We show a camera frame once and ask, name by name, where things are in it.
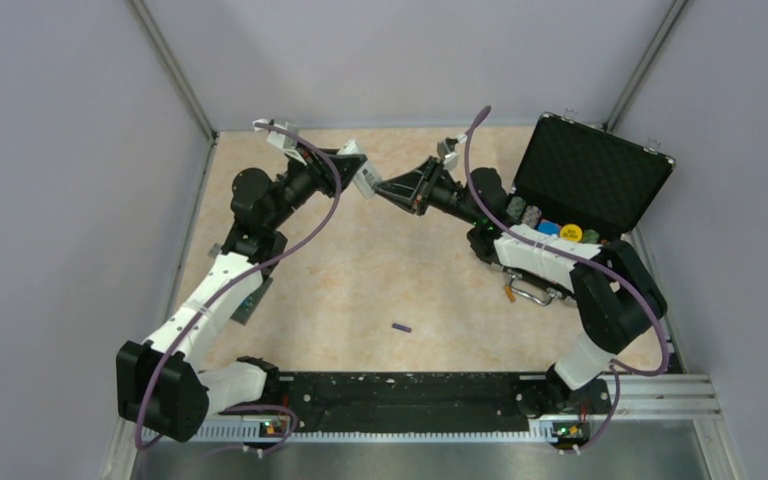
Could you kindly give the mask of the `blue round chip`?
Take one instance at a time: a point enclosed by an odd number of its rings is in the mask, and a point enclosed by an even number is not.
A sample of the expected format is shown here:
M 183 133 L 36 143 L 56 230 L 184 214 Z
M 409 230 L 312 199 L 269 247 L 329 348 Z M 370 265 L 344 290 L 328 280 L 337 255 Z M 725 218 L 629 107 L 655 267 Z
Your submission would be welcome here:
M 561 226 L 555 222 L 543 220 L 538 224 L 537 230 L 546 235 L 559 236 Z

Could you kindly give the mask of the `white remote control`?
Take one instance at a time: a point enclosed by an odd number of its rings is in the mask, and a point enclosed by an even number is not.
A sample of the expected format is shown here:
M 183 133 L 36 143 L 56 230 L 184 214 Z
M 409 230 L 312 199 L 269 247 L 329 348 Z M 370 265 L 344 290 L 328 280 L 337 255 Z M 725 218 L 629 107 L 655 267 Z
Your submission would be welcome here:
M 356 139 L 348 140 L 338 151 L 343 155 L 360 155 L 365 158 L 362 165 L 352 178 L 352 183 L 357 187 L 362 196 L 372 199 L 376 195 L 376 187 L 383 181 L 376 166 L 369 160 L 365 150 Z

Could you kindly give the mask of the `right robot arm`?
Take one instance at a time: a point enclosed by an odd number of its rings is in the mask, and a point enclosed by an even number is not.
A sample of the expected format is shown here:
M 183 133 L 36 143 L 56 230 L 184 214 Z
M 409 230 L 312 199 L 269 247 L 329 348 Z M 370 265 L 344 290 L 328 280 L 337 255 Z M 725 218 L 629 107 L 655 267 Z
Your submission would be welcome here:
M 574 301 L 583 331 L 546 373 L 547 400 L 560 412 L 582 404 L 586 387 L 667 312 L 660 288 L 628 242 L 577 243 L 516 222 L 507 211 L 514 197 L 494 168 L 476 168 L 460 182 L 443 160 L 429 157 L 389 179 L 359 177 L 369 195 L 412 215 L 434 208 L 469 223 L 467 239 L 480 261 Z

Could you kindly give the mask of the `orange battery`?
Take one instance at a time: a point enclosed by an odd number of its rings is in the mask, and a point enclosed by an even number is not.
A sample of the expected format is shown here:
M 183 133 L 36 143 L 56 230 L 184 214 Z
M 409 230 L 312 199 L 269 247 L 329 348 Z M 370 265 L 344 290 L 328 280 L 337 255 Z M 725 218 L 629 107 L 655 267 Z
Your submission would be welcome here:
M 509 300 L 511 303 L 515 303 L 515 302 L 516 302 L 516 296 L 515 296 L 515 294 L 513 293 L 513 291 L 511 290 L 511 288 L 510 288 L 509 286 L 505 285 L 505 286 L 503 287 L 503 289 L 504 289 L 504 292 L 505 292 L 505 294 L 506 294 L 506 297 L 508 298 L 508 300 Z

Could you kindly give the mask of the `yellow round chip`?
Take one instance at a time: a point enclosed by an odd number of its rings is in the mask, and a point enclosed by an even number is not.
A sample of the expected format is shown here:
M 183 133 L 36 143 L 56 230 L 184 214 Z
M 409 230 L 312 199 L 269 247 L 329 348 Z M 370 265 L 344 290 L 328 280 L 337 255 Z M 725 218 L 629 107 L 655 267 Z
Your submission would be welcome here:
M 563 240 L 579 243 L 584 236 L 583 229 L 576 224 L 563 225 L 559 231 L 559 237 Z

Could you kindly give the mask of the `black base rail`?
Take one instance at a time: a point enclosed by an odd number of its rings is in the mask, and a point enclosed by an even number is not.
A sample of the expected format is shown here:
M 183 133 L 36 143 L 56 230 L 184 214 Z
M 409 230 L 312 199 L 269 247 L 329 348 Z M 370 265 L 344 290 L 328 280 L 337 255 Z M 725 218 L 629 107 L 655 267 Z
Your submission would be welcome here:
M 525 440 L 589 435 L 585 423 L 607 413 L 603 380 L 566 392 L 530 372 L 283 372 L 270 379 L 246 419 L 299 421 L 295 440 Z

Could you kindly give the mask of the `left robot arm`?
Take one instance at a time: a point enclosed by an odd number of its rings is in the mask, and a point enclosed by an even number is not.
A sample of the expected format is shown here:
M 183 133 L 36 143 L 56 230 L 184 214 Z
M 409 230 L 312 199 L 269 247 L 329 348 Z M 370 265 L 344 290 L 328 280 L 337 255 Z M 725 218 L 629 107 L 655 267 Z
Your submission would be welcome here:
M 273 365 L 243 357 L 218 370 L 202 363 L 225 326 L 245 323 L 289 253 L 280 226 L 314 194 L 331 198 L 362 178 L 366 155 L 354 142 L 317 155 L 287 149 L 285 172 L 270 177 L 246 168 L 234 178 L 232 226 L 212 267 L 190 296 L 142 342 L 128 341 L 116 355 L 117 408 L 135 425 L 136 443 L 148 446 L 145 430 L 179 442 L 191 439 L 204 420 L 248 405 L 268 413 L 279 404 Z

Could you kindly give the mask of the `purple battery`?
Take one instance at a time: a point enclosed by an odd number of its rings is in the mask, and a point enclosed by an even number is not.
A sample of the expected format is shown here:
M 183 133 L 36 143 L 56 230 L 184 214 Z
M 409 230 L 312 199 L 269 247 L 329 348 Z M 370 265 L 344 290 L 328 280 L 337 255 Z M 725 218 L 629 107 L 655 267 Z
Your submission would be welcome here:
M 396 330 L 399 330 L 399 331 L 402 331 L 402 332 L 405 332 L 405 333 L 412 333 L 412 328 L 411 327 L 408 327 L 408 326 L 405 326 L 405 325 L 402 325 L 402 324 L 393 323 L 392 324 L 392 328 L 396 329 Z

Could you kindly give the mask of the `black aluminium case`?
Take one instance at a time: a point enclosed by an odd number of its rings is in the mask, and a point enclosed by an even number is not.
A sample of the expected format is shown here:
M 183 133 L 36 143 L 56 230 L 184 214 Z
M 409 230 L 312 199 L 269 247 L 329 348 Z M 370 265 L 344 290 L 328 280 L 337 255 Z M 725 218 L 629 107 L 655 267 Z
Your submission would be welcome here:
M 516 169 L 507 211 L 518 223 L 576 224 L 581 242 L 629 233 L 675 167 L 645 147 L 559 115 L 537 123 Z

